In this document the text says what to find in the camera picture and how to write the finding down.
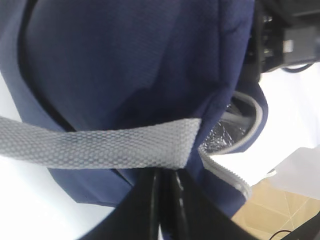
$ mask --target white surface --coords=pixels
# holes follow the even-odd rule
[[[266,73],[260,86],[269,106],[261,135],[244,153],[214,157],[250,185],[258,183],[298,148],[313,149],[320,144],[319,64],[299,74],[280,69]]]
[[[0,116],[20,120],[0,75]],[[112,210],[75,203],[44,167],[0,158],[0,239],[74,240]]]
[[[299,148],[277,167],[270,182],[277,188],[320,200],[320,146]]]

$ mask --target gray webbing strap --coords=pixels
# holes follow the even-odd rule
[[[55,169],[183,168],[201,120],[106,131],[53,132],[0,117],[0,156]]]

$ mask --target beige tile floor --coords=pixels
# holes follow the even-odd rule
[[[274,188],[268,179],[252,188],[252,197],[232,220],[260,240],[279,230],[294,230],[320,211],[320,200]],[[281,233],[274,240],[280,240]]]

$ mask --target black object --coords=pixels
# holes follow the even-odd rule
[[[320,61],[319,0],[256,0],[240,82],[278,68],[299,73]],[[305,65],[300,69],[290,66]]]
[[[257,240],[202,193],[185,169],[144,169],[123,202],[81,240]]]
[[[306,64],[302,67],[298,67],[298,68],[290,68],[290,67],[284,67],[282,68],[283,71],[290,73],[290,74],[297,74],[297,73],[301,73],[304,70],[307,70],[308,68],[310,68],[313,65],[313,63],[311,64]]]
[[[292,233],[292,231],[289,231],[289,230],[280,230],[280,231],[277,231],[275,234],[273,234],[269,240],[272,240],[274,239],[275,236],[277,236],[278,234],[280,233]]]

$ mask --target zipper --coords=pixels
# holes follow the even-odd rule
[[[200,154],[205,169],[209,170],[218,178],[225,181],[238,191],[240,191],[246,200],[248,200],[251,197],[251,187],[245,180],[243,180],[234,172],[230,171],[229,169],[225,168],[224,166],[221,166],[220,164],[212,160],[210,156],[207,153],[205,153],[205,150],[202,147],[199,147],[198,152]]]
[[[205,169],[209,170],[218,178],[225,181],[226,183],[228,183],[238,191],[240,191],[245,197],[245,199],[248,200],[252,195],[252,190],[250,185],[245,180],[243,180],[239,175],[227,169],[226,167],[222,166],[221,164],[215,162],[213,159],[213,157],[216,155],[229,154],[235,151],[236,149],[240,148],[244,144],[246,144],[255,135],[255,133],[259,129],[259,126],[262,122],[263,111],[260,105],[258,104],[258,102],[254,98],[252,98],[247,94],[244,94],[242,92],[237,92],[237,91],[234,93],[233,97],[239,100],[242,100],[243,102],[247,103],[248,105],[250,105],[255,109],[255,121],[252,127],[241,140],[239,140],[238,142],[236,142],[230,147],[214,152],[213,154],[208,154],[205,148],[203,147],[203,145],[201,145],[198,148],[198,152],[200,154],[200,157],[202,159],[203,166]]]

